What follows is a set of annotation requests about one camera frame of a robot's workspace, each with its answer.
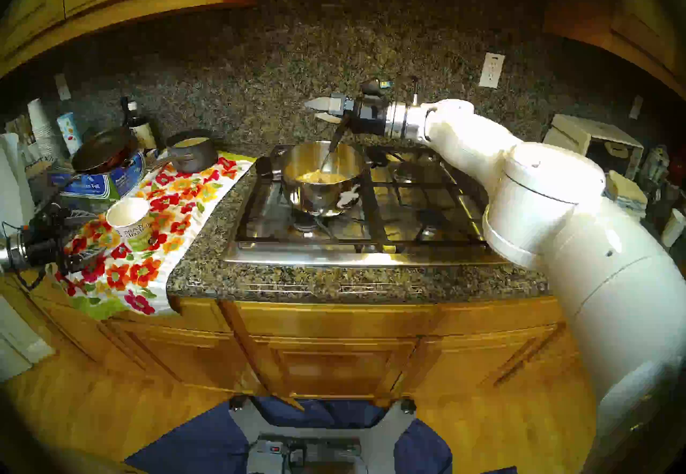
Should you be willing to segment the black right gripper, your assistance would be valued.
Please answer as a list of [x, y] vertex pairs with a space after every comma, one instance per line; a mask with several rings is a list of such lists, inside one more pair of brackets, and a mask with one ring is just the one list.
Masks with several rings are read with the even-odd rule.
[[345, 96], [313, 98], [305, 102], [305, 108], [312, 110], [343, 110], [343, 115], [327, 112], [315, 114], [315, 118], [331, 124], [343, 120], [345, 129], [355, 134], [384, 136], [386, 134], [386, 113], [389, 100], [384, 97], [363, 94], [355, 99]]

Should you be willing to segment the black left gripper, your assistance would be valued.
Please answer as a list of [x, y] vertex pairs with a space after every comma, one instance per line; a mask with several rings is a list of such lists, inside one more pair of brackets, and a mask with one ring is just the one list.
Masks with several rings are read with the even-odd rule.
[[101, 214], [71, 211], [70, 208], [44, 208], [36, 213], [23, 232], [24, 255], [32, 267], [55, 263], [62, 275], [91, 269], [105, 259], [105, 250], [85, 250], [65, 253], [66, 241], [73, 234], [71, 227], [82, 227], [99, 220]]

